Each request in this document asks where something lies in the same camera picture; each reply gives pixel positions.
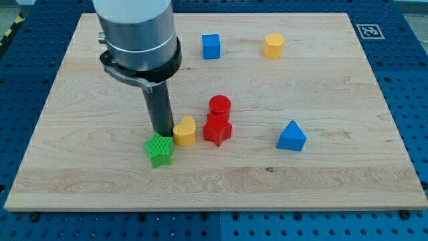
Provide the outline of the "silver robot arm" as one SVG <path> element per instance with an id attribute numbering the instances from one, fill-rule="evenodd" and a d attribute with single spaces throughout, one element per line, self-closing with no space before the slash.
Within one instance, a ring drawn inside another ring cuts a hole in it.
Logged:
<path id="1" fill-rule="evenodd" d="M 181 65 L 171 0 L 93 0 L 107 51 L 104 71 L 145 92 L 173 76 Z"/>

